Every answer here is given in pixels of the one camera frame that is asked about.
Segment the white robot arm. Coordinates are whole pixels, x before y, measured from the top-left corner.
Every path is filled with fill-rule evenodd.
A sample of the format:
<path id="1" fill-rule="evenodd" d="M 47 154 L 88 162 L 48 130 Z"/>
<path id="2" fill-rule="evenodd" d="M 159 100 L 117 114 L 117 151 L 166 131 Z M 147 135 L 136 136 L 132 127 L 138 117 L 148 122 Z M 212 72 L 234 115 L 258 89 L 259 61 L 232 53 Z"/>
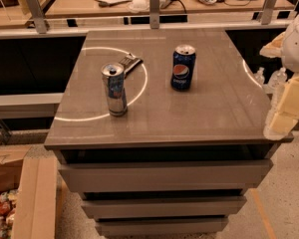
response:
<path id="1" fill-rule="evenodd" d="M 299 14 L 282 34 L 260 50 L 260 54 L 280 58 L 282 66 L 293 72 L 292 78 L 273 92 L 263 130 L 267 139 L 280 140 L 299 121 Z"/>

